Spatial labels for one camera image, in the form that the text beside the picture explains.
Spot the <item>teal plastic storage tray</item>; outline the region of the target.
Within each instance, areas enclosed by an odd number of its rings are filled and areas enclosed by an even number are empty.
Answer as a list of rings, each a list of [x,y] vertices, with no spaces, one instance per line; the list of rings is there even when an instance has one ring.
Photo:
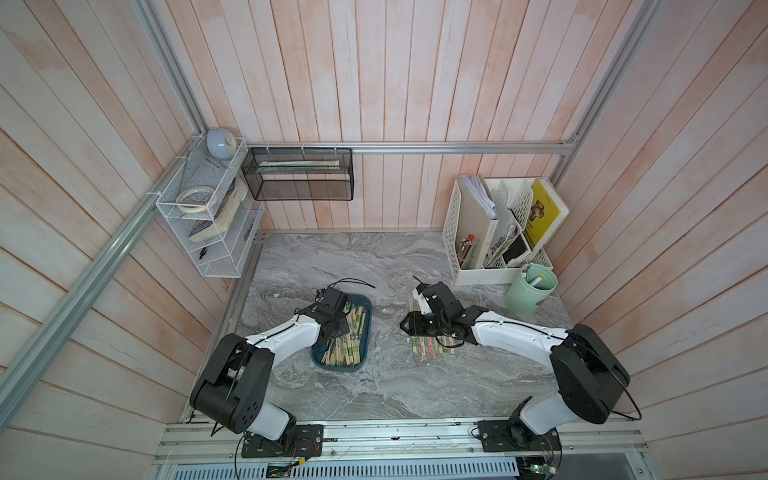
[[[356,372],[366,360],[372,320],[370,300],[349,294],[344,307],[349,332],[341,337],[322,340],[310,349],[311,360],[321,369]]]

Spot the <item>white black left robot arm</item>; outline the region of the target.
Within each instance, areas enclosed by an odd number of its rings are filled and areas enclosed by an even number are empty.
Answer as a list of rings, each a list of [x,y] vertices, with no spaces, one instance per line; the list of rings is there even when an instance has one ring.
[[[266,400],[271,372],[299,350],[346,335],[347,303],[346,293],[328,286],[277,327],[247,337],[225,335],[197,379],[189,405],[215,422],[213,433],[226,428],[267,454],[297,452],[295,416]]]

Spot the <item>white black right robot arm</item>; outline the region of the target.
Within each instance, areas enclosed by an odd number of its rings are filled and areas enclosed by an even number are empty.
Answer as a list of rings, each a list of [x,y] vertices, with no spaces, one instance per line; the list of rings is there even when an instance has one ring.
[[[450,339],[454,348],[466,344],[498,348],[548,367],[555,376],[553,391],[525,398],[508,419],[477,423],[477,438],[486,452],[540,447],[553,452],[561,447],[558,427],[577,420],[602,425],[627,394],[629,373],[588,326],[536,326],[485,307],[465,307],[442,282],[421,282],[412,297],[418,309],[400,323],[407,335]]]

